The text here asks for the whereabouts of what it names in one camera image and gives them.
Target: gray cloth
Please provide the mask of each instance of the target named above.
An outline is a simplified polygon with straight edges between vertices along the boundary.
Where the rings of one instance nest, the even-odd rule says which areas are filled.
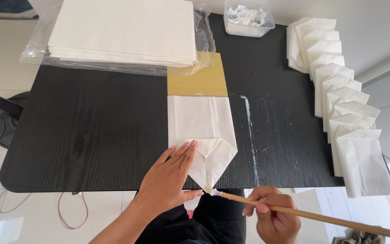
[[[334,237],[332,244],[386,244],[386,237],[355,230],[351,238]]]

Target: fingernail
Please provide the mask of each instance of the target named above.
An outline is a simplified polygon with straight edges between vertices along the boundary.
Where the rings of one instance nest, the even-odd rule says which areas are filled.
[[[265,214],[269,211],[269,208],[263,203],[258,204],[255,208],[262,214]]]

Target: plastic container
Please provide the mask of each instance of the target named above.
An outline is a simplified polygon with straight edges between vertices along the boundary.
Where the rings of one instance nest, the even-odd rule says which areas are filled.
[[[257,9],[257,10],[262,9],[264,12],[267,13],[266,17],[264,18],[264,24],[258,27],[258,26],[234,24],[230,22],[230,20],[228,19],[227,10],[231,7],[233,9],[237,8],[238,5],[245,5],[247,9]],[[257,3],[247,3],[241,1],[225,0],[224,24],[225,24],[225,31],[228,34],[237,35],[237,36],[262,37],[264,34],[266,34],[266,32],[275,28],[275,22],[267,4],[262,5]]]

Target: paintbrush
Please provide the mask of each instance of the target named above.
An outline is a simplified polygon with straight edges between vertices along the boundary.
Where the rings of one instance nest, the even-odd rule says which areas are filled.
[[[236,196],[233,194],[218,191],[218,190],[213,189],[211,186],[208,186],[208,185],[204,186],[204,191],[209,193],[212,196],[220,196],[220,197],[228,198],[230,200],[234,200],[237,202],[251,204],[254,206],[256,206],[258,203],[260,203],[258,201],[249,200],[245,197],[240,197],[240,196]],[[352,228],[352,229],[356,229],[356,230],[362,230],[362,231],[373,233],[376,235],[390,237],[390,230],[379,227],[379,226],[365,225],[365,224],[356,223],[356,222],[352,222],[352,221],[348,221],[348,220],[328,217],[328,216],[324,216],[321,214],[301,211],[301,210],[297,210],[294,208],[287,208],[287,207],[281,207],[281,206],[268,206],[268,207],[270,210],[277,211],[277,212],[289,213],[289,214],[293,214],[293,215],[304,217],[304,218],[314,219],[314,220],[321,221],[321,222],[326,222],[326,223],[330,223],[330,224],[334,224],[334,225],[341,225],[344,227],[348,227],[348,228]]]

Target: white cable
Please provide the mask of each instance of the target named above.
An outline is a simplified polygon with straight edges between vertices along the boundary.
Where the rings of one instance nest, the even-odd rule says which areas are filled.
[[[6,193],[7,192],[7,190],[3,190],[2,192],[1,192],[1,194],[0,194],[0,200],[1,200],[1,197],[3,197],[4,196],[4,193]],[[7,212],[1,212],[1,209],[0,209],[0,213],[2,213],[2,214],[6,214],[6,213],[10,213],[11,211],[13,211],[13,210],[15,210],[17,207],[19,207],[23,202],[25,202],[25,200],[26,199],[28,199],[30,196],[31,196],[31,194],[32,193],[30,193],[21,203],[19,203],[19,205],[17,205],[15,208],[13,208],[12,210],[10,210],[10,211],[7,211]]]
[[[60,211],[59,211],[59,201],[60,201],[60,199],[61,199],[61,195],[62,195],[62,194],[63,194],[63,192],[60,193],[60,196],[58,197],[58,201],[57,201],[57,214],[58,214],[58,218],[60,219],[60,222],[61,222],[61,224],[62,224],[62,226],[63,226],[64,228],[66,228],[66,229],[68,229],[68,230],[76,230],[76,229],[78,229],[79,227],[81,227],[81,226],[85,223],[85,221],[87,220],[87,217],[88,217],[88,209],[87,209],[87,205],[86,205],[85,200],[84,200],[84,196],[82,195],[82,192],[79,192],[79,195],[81,196],[82,202],[84,203],[84,208],[85,208],[85,219],[84,219],[84,221],[82,222],[82,224],[79,225],[78,227],[76,227],[76,228],[71,228],[71,227],[69,227],[69,226],[66,224],[66,222],[62,219],[61,213],[60,213]]]

